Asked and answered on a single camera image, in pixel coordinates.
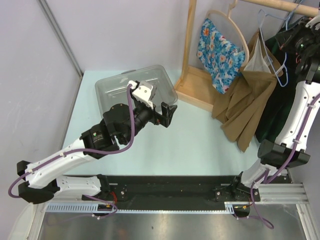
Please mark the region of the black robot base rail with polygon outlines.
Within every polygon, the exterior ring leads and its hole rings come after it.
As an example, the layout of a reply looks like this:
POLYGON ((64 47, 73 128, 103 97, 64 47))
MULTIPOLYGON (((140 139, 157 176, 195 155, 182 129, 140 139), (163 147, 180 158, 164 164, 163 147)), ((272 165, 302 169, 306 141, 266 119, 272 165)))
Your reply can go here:
POLYGON ((262 202, 262 188, 250 189, 239 176, 119 176, 101 175, 98 193, 90 197, 113 201, 122 211, 204 212, 225 208, 226 202, 250 206, 262 202))

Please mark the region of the green plaid garment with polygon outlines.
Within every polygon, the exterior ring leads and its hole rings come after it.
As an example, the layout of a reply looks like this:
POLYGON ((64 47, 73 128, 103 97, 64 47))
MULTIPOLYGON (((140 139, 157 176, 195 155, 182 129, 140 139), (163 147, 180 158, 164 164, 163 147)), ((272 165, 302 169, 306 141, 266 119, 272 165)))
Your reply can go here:
POLYGON ((284 87, 276 85, 266 103, 255 131, 255 137, 259 143, 263 140, 271 142, 276 140, 292 108, 297 85, 297 76, 295 75, 296 56, 288 53, 285 66, 287 67, 288 83, 284 87))

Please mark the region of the beige wooden hanger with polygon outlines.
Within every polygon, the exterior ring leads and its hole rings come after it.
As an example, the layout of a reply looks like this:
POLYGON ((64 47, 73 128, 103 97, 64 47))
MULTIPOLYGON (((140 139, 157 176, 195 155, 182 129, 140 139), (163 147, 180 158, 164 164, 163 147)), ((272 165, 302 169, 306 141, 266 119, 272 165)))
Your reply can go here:
POLYGON ((245 59, 242 63, 242 67, 245 67, 250 59, 250 51, 243 33, 232 19, 232 10, 237 6, 237 4, 238 1, 233 0, 228 5, 226 13, 217 9, 208 10, 205 17, 211 19, 213 24, 225 36, 225 38, 244 52, 245 59))

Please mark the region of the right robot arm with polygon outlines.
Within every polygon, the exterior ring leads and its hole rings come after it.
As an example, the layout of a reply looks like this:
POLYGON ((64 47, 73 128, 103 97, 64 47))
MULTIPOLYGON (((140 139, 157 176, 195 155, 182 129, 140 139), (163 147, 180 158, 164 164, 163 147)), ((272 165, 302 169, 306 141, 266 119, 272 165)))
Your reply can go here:
POLYGON ((275 141, 263 140, 257 161, 230 185, 230 194, 242 201, 261 183, 269 184, 285 168, 306 164, 309 132, 320 109, 320 18, 302 17, 275 35, 279 49, 295 55, 297 84, 287 120, 275 141))

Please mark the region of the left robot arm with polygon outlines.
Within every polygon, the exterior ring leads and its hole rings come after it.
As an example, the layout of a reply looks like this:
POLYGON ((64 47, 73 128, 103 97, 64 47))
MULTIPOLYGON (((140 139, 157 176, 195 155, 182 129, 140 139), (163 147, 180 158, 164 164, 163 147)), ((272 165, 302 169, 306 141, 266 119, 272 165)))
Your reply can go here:
POLYGON ((122 153, 133 144, 134 137, 147 123, 168 127, 177 105, 161 103, 161 113, 144 103, 116 104, 102 115, 100 123, 83 132, 65 149, 37 162, 17 163, 18 197, 28 203, 41 204, 55 197, 105 200, 112 192, 108 178, 66 176, 66 172, 107 155, 122 153))

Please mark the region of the tan garment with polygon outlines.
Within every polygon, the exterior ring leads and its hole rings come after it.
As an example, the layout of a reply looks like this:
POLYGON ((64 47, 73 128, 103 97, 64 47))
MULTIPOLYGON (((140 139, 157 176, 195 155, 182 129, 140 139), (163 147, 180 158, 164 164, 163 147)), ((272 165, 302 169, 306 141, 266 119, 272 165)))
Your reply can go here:
POLYGON ((265 106, 272 95, 278 80, 275 75, 281 64, 267 48, 257 31, 248 43, 249 59, 252 60, 257 43, 260 43, 265 71, 248 71, 244 67, 225 94, 215 97, 211 116, 221 122, 221 129, 230 142, 236 142, 238 149, 245 152, 255 135, 265 106))

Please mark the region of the blue floral skirt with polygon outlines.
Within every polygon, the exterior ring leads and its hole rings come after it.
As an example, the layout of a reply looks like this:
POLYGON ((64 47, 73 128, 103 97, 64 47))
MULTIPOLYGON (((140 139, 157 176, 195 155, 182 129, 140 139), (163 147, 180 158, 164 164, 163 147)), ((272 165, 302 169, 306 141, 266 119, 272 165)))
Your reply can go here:
POLYGON ((245 53, 227 40, 209 18, 201 26, 196 56, 220 94, 229 90, 245 60, 245 53))

